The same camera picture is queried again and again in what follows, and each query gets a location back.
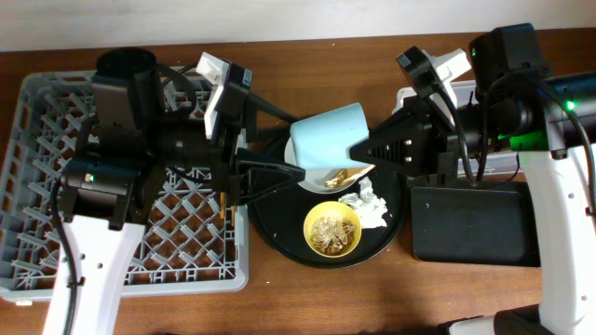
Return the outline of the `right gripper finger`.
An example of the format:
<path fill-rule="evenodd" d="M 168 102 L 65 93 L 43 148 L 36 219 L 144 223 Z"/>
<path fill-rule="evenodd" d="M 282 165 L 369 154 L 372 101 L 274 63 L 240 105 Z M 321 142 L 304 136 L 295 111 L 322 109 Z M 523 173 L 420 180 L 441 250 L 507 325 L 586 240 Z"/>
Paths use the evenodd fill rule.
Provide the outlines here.
<path fill-rule="evenodd" d="M 418 175 L 419 164 L 415 160 L 412 135 L 417 125 L 390 140 L 371 140 L 369 137 L 349 149 L 352 160 L 376 165 L 378 168 L 396 170 L 405 175 Z"/>
<path fill-rule="evenodd" d="M 390 140 L 415 127 L 417 117 L 413 107 L 402 107 L 370 132 L 371 140 Z"/>

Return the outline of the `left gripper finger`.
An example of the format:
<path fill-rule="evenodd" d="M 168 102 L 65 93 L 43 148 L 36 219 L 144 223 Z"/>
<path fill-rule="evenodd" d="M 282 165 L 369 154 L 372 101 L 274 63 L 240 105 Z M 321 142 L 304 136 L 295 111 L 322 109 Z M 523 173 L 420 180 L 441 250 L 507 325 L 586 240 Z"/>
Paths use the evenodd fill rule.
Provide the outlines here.
<path fill-rule="evenodd" d="M 303 181 L 305 170 L 240 148 L 232 166 L 232 204 L 243 206 Z"/>
<path fill-rule="evenodd" d="M 287 113 L 286 111 L 282 110 L 281 108 L 277 107 L 276 105 L 272 104 L 268 100 L 260 97 L 259 95 L 253 92 L 249 94 L 247 103 L 249 110 L 254 115 L 257 115 L 259 112 L 263 112 L 265 114 L 274 116 L 276 119 L 285 121 L 289 124 L 298 121 L 298 118 L 294 115 Z"/>

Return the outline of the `wooden chopstick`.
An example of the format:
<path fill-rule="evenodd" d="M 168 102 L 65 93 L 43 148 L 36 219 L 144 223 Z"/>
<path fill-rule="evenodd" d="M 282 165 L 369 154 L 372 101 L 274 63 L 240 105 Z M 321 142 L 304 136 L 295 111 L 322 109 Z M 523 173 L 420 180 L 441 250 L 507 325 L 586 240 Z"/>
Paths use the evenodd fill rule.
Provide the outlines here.
<path fill-rule="evenodd" d="M 219 209 L 219 216 L 220 219 L 222 219 L 223 221 L 225 221 L 225 213 L 226 213 L 226 194 L 224 192 L 220 192 L 220 209 Z"/>

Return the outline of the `gold foil wrapper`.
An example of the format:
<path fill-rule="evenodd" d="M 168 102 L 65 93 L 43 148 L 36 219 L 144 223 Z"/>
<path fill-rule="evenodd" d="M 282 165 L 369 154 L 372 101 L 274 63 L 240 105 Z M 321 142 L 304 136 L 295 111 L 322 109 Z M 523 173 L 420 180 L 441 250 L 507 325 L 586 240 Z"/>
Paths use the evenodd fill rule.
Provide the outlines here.
<path fill-rule="evenodd" d="M 375 165 L 369 165 L 363 168 L 344 168 L 337 172 L 330 180 L 324 182 L 325 188 L 339 188 L 359 178 L 365 176 L 372 171 Z"/>

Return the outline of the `light grey plate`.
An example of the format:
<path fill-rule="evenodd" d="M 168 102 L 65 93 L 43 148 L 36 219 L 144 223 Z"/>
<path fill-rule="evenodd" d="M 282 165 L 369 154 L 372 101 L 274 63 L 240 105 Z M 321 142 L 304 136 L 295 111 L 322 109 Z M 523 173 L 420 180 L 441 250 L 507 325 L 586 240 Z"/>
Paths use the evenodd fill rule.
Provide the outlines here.
<path fill-rule="evenodd" d="M 335 194 L 347 189 L 373 169 L 374 165 L 365 168 L 349 168 L 347 170 L 347 181 L 342 181 L 336 187 L 327 187 L 325 182 L 333 179 L 341 172 L 341 169 L 307 169 L 304 180 L 300 181 L 298 185 L 315 194 Z"/>

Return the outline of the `white tissue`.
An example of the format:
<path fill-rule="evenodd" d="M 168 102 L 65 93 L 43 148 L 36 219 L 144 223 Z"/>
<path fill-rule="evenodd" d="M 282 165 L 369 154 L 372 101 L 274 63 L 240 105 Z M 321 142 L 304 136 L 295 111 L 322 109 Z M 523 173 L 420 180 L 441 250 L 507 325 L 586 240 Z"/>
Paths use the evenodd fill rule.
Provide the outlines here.
<path fill-rule="evenodd" d="M 374 193 L 373 183 L 368 177 L 359 181 L 358 193 L 345 194 L 338 201 L 356 212 L 362 229 L 387 227 L 383 218 L 388 212 L 386 200 Z"/>

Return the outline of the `blue plastic cup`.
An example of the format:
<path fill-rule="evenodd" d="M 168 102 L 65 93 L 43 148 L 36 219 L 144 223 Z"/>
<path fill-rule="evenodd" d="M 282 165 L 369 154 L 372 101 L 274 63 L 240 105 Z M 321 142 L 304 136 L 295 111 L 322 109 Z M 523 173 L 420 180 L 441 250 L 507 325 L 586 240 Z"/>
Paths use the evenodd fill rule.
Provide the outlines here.
<path fill-rule="evenodd" d="M 362 106 L 356 102 L 293 123 L 291 142 L 297 166 L 305 170 L 365 168 L 349 149 L 369 137 Z"/>

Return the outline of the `yellow bowl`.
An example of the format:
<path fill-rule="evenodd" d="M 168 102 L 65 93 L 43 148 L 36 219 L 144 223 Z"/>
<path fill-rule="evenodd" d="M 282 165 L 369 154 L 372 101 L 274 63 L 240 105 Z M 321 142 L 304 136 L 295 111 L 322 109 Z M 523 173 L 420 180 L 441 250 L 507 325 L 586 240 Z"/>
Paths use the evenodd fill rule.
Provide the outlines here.
<path fill-rule="evenodd" d="M 317 251 L 315 251 L 314 248 L 311 246 L 311 243 L 309 242 L 310 228 L 311 228 L 314 220 L 317 218 L 320 218 L 320 217 L 340 217 L 340 218 L 352 221 L 357 226 L 354 243 L 345 253 L 343 253 L 339 256 L 325 256 L 325 255 L 320 254 Z M 359 244 L 359 241 L 361 239 L 362 228 L 360 226 L 358 215 L 351 207 L 349 207 L 345 204 L 342 204 L 340 202 L 327 201 L 327 202 L 323 202 L 323 203 L 320 203 L 320 204 L 314 206 L 308 212 L 308 214 L 305 217 L 305 221 L 304 221 L 304 225 L 303 225 L 303 233 L 304 233 L 304 237 L 305 237 L 305 242 L 314 252 L 316 252 L 318 255 L 320 255 L 324 258 L 332 258 L 333 259 L 333 258 L 342 258 L 342 257 L 350 254 L 356 248 L 356 246 Z"/>

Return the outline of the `food scraps and rice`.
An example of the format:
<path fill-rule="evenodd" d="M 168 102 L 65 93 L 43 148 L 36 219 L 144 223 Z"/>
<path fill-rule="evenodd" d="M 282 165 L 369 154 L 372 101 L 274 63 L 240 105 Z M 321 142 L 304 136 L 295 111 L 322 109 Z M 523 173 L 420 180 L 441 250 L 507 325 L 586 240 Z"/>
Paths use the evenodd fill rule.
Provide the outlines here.
<path fill-rule="evenodd" d="M 310 228 L 309 242 L 320 254 L 339 256 L 354 243 L 357 226 L 340 217 L 320 217 Z"/>

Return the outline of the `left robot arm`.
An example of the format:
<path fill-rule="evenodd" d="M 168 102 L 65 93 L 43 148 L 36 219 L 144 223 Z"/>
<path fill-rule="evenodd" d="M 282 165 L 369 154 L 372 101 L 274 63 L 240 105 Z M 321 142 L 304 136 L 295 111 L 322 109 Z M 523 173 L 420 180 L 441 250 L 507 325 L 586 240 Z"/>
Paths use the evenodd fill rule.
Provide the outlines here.
<path fill-rule="evenodd" d="M 251 71 L 203 53 L 206 112 L 194 118 L 196 88 L 145 49 L 101 55 L 91 80 L 96 113 L 50 192 L 61 242 L 47 334 L 110 334 L 126 273 L 168 172 L 206 168 L 226 205 L 243 206 L 302 181 L 303 169 L 248 149 L 257 114 L 294 117 L 255 95 Z"/>

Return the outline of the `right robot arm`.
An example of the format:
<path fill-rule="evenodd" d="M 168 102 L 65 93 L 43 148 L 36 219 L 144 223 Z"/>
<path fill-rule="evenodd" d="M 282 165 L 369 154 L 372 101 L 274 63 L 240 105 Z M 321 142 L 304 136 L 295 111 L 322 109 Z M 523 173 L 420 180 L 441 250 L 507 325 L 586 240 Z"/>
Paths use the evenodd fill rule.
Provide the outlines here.
<path fill-rule="evenodd" d="M 595 330 L 595 76 L 552 76 L 529 23 L 467 49 L 399 54 L 413 102 L 351 159 L 446 184 L 479 185 L 489 154 L 518 156 L 529 186 L 542 271 L 538 304 L 450 322 L 449 334 L 591 334 Z"/>

